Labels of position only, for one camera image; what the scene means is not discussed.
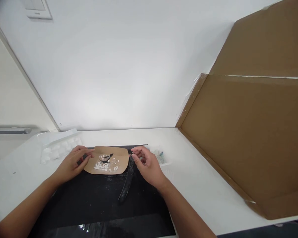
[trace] white wall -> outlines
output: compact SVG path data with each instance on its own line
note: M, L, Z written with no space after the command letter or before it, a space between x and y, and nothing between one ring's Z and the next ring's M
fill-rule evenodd
M0 27L58 125L174 127L233 23L275 0L48 0L31 20L0 0Z
M55 129L16 62L0 39L0 127Z

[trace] hand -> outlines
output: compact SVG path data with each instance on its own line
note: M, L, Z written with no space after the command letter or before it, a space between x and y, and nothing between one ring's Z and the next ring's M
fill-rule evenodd
M51 175L53 181L61 185L77 176L87 165L89 158L94 158L92 154L93 151L94 149L87 149L85 146L76 146L68 156L65 157L54 174Z
M135 147L131 151L134 152L132 158L143 178L156 189L163 189L168 179L163 174L156 156L144 146Z

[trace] finger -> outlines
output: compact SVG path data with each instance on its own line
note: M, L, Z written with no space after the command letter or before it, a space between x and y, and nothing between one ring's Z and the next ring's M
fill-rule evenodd
M141 171L145 166L142 164L141 160L138 158L137 155L132 154L131 156L132 156L133 160L135 161L137 168Z
M75 152L75 154L73 155L73 158L75 162L77 162L79 158L82 157L84 154L93 152L94 150L95 149L80 149L79 151Z
M135 151L134 154L137 155L138 157L141 157L141 151Z
M151 153L150 150L148 150L146 147L144 146L137 146L135 148L131 149L132 152L134 151L141 151L143 153L144 156L149 156L149 154Z
M84 169L84 167L87 165L90 157L91 157L90 155L87 156L86 159L84 159L84 161L76 168L76 170L77 170L78 173L82 172L82 170Z
M90 155L91 156L91 158L94 158L95 157L95 155L94 155L94 153L93 152L90 152L90 153L86 153L87 155Z
M71 151L71 153L72 152L76 152L76 151L78 151L78 150L80 150L80 149L87 149L85 146L83 146L83 145L78 145L78 146L76 146L72 151Z
M141 146L138 146L138 147L139 147L140 150L139 151L138 150L135 150L134 153L138 156L138 158L145 157L145 154L143 153L143 151L140 148Z

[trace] left hand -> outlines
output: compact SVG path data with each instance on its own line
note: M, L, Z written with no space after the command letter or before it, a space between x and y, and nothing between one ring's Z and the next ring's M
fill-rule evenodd
M68 156L65 157L54 174L51 175L53 181L56 184L61 185L77 176L87 165L89 158L94 158L94 155L92 154L93 151L94 149L87 149L82 145L76 146Z

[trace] black mat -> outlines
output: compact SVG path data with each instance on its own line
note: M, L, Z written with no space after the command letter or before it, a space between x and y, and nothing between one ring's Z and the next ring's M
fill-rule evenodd
M135 146L119 146L130 149ZM168 208L158 191L136 169L123 204L120 175L82 171L48 202L29 237L161 237L175 235Z

